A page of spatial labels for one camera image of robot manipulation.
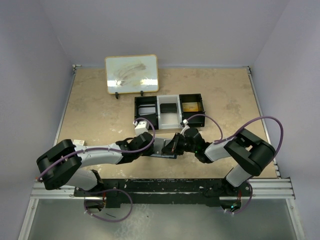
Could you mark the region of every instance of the white wall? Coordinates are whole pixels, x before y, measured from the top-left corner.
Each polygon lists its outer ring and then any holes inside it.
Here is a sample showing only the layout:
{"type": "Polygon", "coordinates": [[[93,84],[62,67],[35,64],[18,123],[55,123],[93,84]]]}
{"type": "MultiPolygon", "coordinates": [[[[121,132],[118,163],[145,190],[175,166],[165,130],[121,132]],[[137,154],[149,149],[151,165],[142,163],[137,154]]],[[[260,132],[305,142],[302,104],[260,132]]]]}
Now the white wall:
{"type": "MultiPolygon", "coordinates": [[[[253,66],[265,115],[277,116],[285,137],[278,155],[291,176],[309,239],[319,239],[320,2],[291,0],[253,66]]],[[[273,144],[279,128],[267,123],[273,144]]]]}
{"type": "Polygon", "coordinates": [[[49,149],[72,79],[67,59],[37,0],[0,7],[0,239],[17,239],[36,159],[49,149]]]}
{"type": "Polygon", "coordinates": [[[72,63],[156,54],[163,66],[254,63],[289,0],[41,0],[72,63]]]}

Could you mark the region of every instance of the whiteboard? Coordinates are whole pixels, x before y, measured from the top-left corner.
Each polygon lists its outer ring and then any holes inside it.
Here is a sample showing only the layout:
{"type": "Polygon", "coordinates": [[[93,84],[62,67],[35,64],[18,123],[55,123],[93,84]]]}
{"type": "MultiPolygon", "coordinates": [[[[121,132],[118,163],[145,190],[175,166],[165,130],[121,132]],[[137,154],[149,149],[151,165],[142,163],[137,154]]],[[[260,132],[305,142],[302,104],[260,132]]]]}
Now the whiteboard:
{"type": "Polygon", "coordinates": [[[108,56],[104,61],[110,94],[158,91],[156,55],[108,56]]]}

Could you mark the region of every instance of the marble surface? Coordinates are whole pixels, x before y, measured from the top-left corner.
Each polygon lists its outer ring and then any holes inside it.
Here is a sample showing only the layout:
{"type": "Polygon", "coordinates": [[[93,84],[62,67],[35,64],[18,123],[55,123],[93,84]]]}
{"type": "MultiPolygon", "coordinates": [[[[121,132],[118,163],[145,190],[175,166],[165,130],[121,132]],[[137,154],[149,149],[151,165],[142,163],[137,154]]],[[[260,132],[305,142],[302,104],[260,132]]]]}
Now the marble surface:
{"type": "MultiPolygon", "coordinates": [[[[224,136],[232,135],[244,123],[259,116],[244,68],[164,68],[158,70],[158,77],[159,91],[145,96],[200,93],[206,114],[220,124],[224,136]]],[[[121,94],[116,99],[107,91],[103,68],[78,69],[58,141],[85,140],[87,146],[94,146],[133,137],[135,97],[139,95],[121,94]]],[[[267,140],[261,121],[247,129],[267,140]]],[[[208,142],[220,137],[218,128],[209,119],[200,131],[208,142]]],[[[174,132],[157,131],[157,134],[172,138],[174,132]]],[[[87,169],[97,170],[102,178],[223,178],[236,164],[232,158],[203,164],[193,154],[185,153],[177,159],[143,156],[128,164],[101,164],[87,169]]],[[[259,176],[276,177],[273,163],[259,176]]]]}

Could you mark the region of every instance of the metal frame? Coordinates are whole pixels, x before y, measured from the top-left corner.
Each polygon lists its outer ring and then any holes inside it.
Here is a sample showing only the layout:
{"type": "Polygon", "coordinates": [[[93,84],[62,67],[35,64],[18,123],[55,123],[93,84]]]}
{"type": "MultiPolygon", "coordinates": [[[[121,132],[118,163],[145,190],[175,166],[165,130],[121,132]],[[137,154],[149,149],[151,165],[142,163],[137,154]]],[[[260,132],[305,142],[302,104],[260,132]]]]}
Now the metal frame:
{"type": "MultiPolygon", "coordinates": [[[[57,144],[58,138],[59,138],[59,134],[60,134],[60,130],[62,127],[62,123],[65,117],[65,113],[66,113],[66,109],[67,109],[67,105],[68,105],[68,101],[69,101],[69,97],[71,94],[71,90],[74,84],[74,80],[76,77],[76,68],[80,67],[79,65],[77,65],[76,67],[74,67],[74,73],[73,73],[73,78],[72,78],[72,83],[70,86],[70,90],[69,90],[69,94],[68,94],[68,98],[67,101],[65,103],[64,109],[63,109],[63,113],[61,116],[61,120],[60,123],[58,125],[58,129],[57,129],[57,133],[54,139],[54,145],[57,144]]],[[[261,106],[257,97],[257,92],[253,83],[253,79],[252,79],[252,75],[251,75],[251,69],[249,66],[245,66],[244,67],[247,70],[248,73],[248,77],[250,79],[250,83],[252,86],[252,90],[253,90],[253,94],[255,97],[255,101],[259,110],[260,115],[262,116],[262,110],[261,110],[261,106]]],[[[270,143],[270,137],[269,137],[269,133],[267,130],[267,126],[265,123],[265,120],[262,119],[262,125],[267,137],[268,142],[270,143]]],[[[286,203],[287,203],[287,207],[288,207],[288,211],[290,214],[290,218],[293,224],[293,228],[296,234],[296,237],[298,240],[303,240],[305,239],[305,233],[303,230],[303,225],[301,223],[300,217],[299,217],[299,213],[295,204],[295,195],[294,195],[294,190],[292,187],[292,183],[291,180],[288,179],[282,179],[280,172],[279,172],[279,167],[277,164],[276,160],[273,160],[274,163],[274,167],[276,170],[276,174],[278,176],[278,178],[254,178],[254,179],[250,179],[250,184],[252,185],[253,188],[253,198],[254,199],[286,199],[286,203]]],[[[34,216],[37,210],[37,206],[38,206],[38,202],[40,199],[84,199],[84,197],[75,197],[74,196],[74,191],[75,188],[74,187],[70,187],[70,186],[63,186],[61,187],[59,190],[51,190],[48,191],[45,189],[45,186],[43,185],[43,183],[39,183],[37,181],[35,181],[31,195],[30,195],[30,201],[29,201],[29,205],[25,214],[25,218],[23,221],[23,225],[20,231],[20,235],[18,240],[27,240],[29,237],[29,233],[32,227],[32,223],[34,220],[34,216]]],[[[100,197],[86,197],[85,199],[88,200],[94,200],[94,199],[100,199],[100,197]]],[[[220,197],[220,200],[230,200],[232,199],[232,197],[220,197]]]]}

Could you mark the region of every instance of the yellow object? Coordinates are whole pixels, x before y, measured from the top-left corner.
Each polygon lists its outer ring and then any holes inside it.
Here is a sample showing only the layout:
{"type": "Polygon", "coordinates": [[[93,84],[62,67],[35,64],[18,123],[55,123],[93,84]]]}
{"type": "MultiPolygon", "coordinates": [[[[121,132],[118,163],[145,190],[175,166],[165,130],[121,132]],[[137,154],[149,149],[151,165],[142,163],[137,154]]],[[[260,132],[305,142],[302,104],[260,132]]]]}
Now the yellow object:
{"type": "Polygon", "coordinates": [[[182,110],[184,112],[199,112],[202,111],[200,102],[183,102],[182,110]]]}

